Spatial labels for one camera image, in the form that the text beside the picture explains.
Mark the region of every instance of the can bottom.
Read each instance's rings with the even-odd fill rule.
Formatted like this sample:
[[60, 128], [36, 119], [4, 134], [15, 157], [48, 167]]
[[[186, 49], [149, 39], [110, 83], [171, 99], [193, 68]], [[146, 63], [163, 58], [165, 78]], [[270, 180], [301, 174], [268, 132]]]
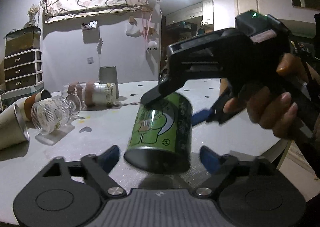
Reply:
[[189, 170], [188, 158], [162, 149], [131, 149], [124, 154], [130, 165], [155, 174], [176, 174]]

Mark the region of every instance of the fish tank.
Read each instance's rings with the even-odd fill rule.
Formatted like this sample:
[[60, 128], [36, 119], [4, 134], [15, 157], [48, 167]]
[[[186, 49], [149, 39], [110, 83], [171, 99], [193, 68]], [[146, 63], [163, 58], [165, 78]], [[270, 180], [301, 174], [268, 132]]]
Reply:
[[23, 28], [6, 35], [5, 56], [31, 49], [40, 49], [41, 29], [37, 26]]

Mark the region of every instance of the gray gripper base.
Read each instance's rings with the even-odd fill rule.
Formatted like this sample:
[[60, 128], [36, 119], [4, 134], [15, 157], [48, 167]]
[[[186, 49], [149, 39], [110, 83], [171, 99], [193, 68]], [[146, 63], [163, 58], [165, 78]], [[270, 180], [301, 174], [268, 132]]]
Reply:
[[88, 227], [234, 227], [210, 200], [197, 199], [186, 189], [132, 189], [112, 199]]

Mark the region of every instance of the floor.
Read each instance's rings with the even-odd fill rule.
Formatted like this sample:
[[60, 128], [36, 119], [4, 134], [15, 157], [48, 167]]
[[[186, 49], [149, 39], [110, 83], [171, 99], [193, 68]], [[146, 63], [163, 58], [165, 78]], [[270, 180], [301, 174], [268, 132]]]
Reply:
[[280, 172], [302, 193], [306, 201], [320, 193], [320, 179], [289, 158], [284, 159]]

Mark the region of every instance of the human hand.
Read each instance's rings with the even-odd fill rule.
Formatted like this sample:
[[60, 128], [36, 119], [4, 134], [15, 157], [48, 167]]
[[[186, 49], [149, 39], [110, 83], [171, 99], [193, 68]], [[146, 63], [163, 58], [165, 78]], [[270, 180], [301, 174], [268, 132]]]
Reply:
[[[308, 65], [311, 76], [320, 83], [318, 73]], [[300, 79], [308, 82], [308, 77], [301, 59], [292, 54], [285, 54], [282, 58], [277, 73], [280, 76], [297, 75]], [[226, 89], [226, 80], [221, 80], [220, 94]], [[224, 113], [236, 112], [247, 108], [250, 120], [259, 124], [264, 129], [272, 129], [278, 138], [284, 138], [288, 129], [297, 116], [298, 106], [292, 104], [289, 92], [274, 98], [267, 87], [249, 96], [246, 100], [233, 98], [224, 106]]]

